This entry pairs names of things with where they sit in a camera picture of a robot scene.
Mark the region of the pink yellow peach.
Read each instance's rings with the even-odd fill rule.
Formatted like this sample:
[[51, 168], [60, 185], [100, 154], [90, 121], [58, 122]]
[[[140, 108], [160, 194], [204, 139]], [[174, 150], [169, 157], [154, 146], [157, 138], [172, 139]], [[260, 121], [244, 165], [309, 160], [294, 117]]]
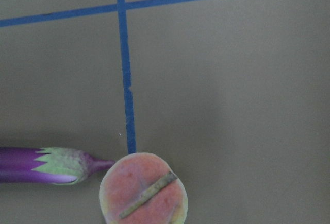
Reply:
[[105, 222], [184, 223], [188, 197], [180, 179], [173, 180], [128, 216], [120, 217], [170, 171], [168, 163], [153, 153], [133, 153], [118, 160], [100, 184], [99, 200]]

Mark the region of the purple eggplant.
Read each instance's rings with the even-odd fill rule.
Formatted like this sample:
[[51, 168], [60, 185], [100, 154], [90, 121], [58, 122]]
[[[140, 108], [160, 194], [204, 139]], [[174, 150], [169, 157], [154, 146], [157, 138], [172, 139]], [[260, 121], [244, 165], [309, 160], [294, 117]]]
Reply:
[[1, 183], [72, 185], [114, 164], [72, 148], [2, 147]]

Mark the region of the brown paper table mat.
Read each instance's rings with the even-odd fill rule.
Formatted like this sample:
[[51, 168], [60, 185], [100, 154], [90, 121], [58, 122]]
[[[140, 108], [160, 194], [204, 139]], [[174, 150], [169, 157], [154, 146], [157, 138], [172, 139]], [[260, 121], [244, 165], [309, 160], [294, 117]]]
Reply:
[[1, 0], [1, 145], [155, 153], [187, 223], [329, 223], [329, 0]]

